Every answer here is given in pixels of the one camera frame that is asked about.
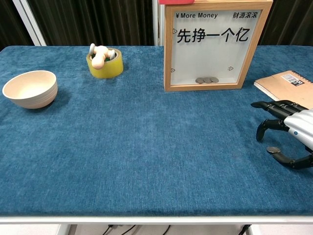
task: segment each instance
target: red object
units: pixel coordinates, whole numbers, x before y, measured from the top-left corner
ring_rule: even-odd
[[[175,5],[175,4],[191,4],[195,0],[158,0],[159,4]]]

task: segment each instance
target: wooden picture frame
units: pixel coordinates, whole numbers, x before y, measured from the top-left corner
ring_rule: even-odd
[[[193,4],[166,5],[165,6],[165,43],[164,43],[164,88],[165,91],[196,91],[196,90],[222,90],[240,89],[244,83],[252,57],[255,53],[262,30],[266,23],[272,0],[195,0]],[[183,84],[172,85],[172,45],[173,24],[175,12],[181,11],[229,11],[229,10],[260,10],[256,26],[250,39],[250,44],[244,62],[241,66],[237,82],[234,83],[207,83],[207,84]]]

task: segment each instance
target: sign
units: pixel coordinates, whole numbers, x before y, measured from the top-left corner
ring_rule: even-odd
[[[255,2],[167,5],[165,90],[241,88],[271,6]]]

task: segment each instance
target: white sign board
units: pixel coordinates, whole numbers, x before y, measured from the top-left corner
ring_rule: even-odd
[[[236,83],[260,10],[176,11],[171,85],[197,84],[199,77]]]

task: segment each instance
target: white table edge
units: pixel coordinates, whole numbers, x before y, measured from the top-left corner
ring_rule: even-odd
[[[313,224],[313,216],[0,216],[0,224]]]

